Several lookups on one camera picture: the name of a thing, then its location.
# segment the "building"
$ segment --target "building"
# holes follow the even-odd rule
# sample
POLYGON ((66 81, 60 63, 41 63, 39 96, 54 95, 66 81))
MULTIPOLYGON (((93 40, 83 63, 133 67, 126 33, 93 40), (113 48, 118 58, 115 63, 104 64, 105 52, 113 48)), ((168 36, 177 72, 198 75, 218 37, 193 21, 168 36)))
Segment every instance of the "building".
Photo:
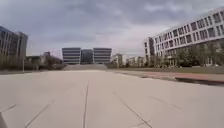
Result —
POLYGON ((115 54, 111 57, 111 63, 116 64, 117 67, 123 65, 123 55, 122 54, 115 54))
POLYGON ((110 63, 111 48, 93 48, 93 63, 110 63))
POLYGON ((0 26, 0 62, 25 59, 28 36, 0 26))
POLYGON ((153 38, 148 37, 147 39, 144 40, 143 44, 145 52, 144 61, 149 63, 150 61, 152 61, 151 57, 155 55, 153 38))
POLYGON ((65 64, 80 64, 81 48, 62 48, 62 56, 65 64))
POLYGON ((81 64, 92 64, 93 63, 93 50, 82 49, 81 50, 81 64))
POLYGON ((104 64, 110 63, 111 48, 62 48, 65 64, 104 64))
MULTIPOLYGON (((152 37, 155 55, 166 56, 171 65, 176 65, 175 56, 181 50, 197 47, 208 51, 210 44, 220 49, 223 46, 223 40, 224 7, 212 10, 195 20, 185 22, 152 37)), ((211 58, 208 57, 206 62, 211 64, 211 58)))

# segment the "paved ground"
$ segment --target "paved ground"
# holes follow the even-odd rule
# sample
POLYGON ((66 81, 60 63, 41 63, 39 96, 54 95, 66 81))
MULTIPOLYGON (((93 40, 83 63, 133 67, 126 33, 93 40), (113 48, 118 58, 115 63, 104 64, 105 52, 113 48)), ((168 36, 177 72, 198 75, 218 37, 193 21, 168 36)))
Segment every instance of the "paved ground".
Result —
POLYGON ((94 70, 0 81, 0 128, 224 127, 223 87, 94 70))
POLYGON ((220 82, 221 84, 224 83, 224 75, 221 74, 196 74, 196 73, 174 73, 174 72, 146 72, 146 71, 124 71, 124 70, 110 70, 116 73, 122 74, 129 74, 129 75, 136 75, 142 77, 151 77, 151 78, 158 78, 158 79, 178 79, 178 78, 185 78, 185 79, 195 79, 195 80, 206 80, 206 81, 216 81, 220 82))

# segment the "curb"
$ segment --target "curb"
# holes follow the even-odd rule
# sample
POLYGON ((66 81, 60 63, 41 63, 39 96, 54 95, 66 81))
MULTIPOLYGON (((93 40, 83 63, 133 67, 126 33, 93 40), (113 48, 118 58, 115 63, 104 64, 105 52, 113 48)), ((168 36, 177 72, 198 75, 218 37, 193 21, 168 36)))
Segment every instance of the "curb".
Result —
POLYGON ((184 82, 184 83, 194 83, 194 84, 203 84, 203 85, 210 85, 210 86, 224 86, 224 81, 215 81, 215 80, 205 80, 205 79, 195 79, 195 78, 184 78, 184 77, 170 77, 170 76, 148 76, 148 75, 140 75, 140 74, 129 74, 129 73, 119 73, 123 75, 129 76, 137 76, 140 78, 152 78, 152 79, 160 79, 160 80, 167 80, 173 82, 184 82))

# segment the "pavement joint line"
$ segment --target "pavement joint line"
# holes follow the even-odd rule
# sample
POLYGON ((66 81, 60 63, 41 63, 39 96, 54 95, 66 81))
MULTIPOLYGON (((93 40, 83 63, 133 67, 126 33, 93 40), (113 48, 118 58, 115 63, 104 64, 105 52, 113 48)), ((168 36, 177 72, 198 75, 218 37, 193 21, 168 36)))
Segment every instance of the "pavement joint line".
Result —
POLYGON ((135 116, 137 116, 140 120, 142 120, 142 122, 144 124, 146 124, 149 128, 152 128, 152 126, 146 121, 144 120, 138 113, 136 113, 131 107, 129 107, 118 95, 116 95, 115 92, 113 92, 113 94, 120 100, 120 102, 127 107, 135 116))
POLYGON ((141 125, 144 125, 144 124, 145 124, 145 122, 141 122, 141 123, 138 123, 136 125, 131 126, 130 128, 135 128, 135 127, 138 127, 138 126, 141 126, 141 125))
POLYGON ((51 104, 53 104, 55 100, 53 100, 50 104, 46 105, 34 118, 25 126, 25 128, 28 128, 33 121, 35 121, 51 104))
POLYGON ((83 128, 86 128, 86 112, 87 112, 87 103, 88 103, 88 93, 89 93, 89 81, 86 87, 86 100, 85 100, 85 109, 83 114, 83 128))
POLYGON ((7 107, 7 108, 5 108, 4 110, 2 110, 0 113, 4 113, 4 112, 7 112, 7 111, 9 111, 10 109, 13 109, 13 108, 15 108, 17 105, 16 104, 14 104, 14 105, 11 105, 11 106, 9 106, 9 107, 7 107))

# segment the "sky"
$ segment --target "sky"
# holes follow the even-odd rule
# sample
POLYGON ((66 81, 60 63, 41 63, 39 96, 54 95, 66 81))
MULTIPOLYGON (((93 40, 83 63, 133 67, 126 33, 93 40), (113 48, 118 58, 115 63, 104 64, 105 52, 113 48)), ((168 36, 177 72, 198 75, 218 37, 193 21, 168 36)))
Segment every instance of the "sky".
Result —
POLYGON ((223 0, 0 0, 0 25, 29 36, 27 55, 110 47, 143 55, 147 37, 224 5, 223 0))

